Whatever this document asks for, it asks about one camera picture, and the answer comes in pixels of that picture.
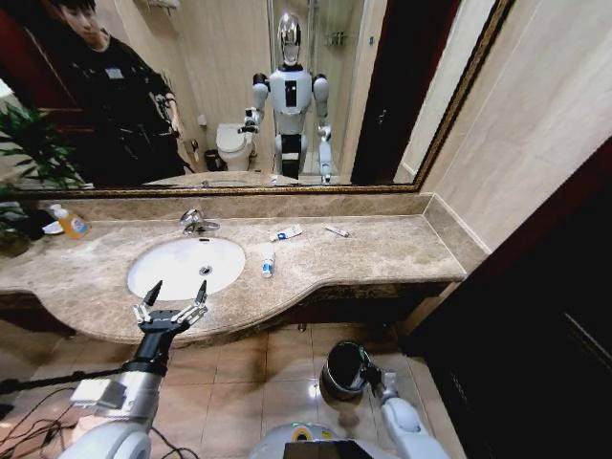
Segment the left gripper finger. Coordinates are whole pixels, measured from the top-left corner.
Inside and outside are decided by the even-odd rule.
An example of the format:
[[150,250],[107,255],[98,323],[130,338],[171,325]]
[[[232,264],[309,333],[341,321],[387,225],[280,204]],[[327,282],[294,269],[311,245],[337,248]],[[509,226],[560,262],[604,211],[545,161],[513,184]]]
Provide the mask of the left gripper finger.
[[177,324],[187,323],[189,326],[199,321],[208,311],[206,301],[208,298],[208,282],[204,280],[193,301],[179,313],[172,317]]
[[144,296],[142,301],[133,306],[133,312],[138,324],[151,323],[150,308],[155,304],[163,282],[159,280]]

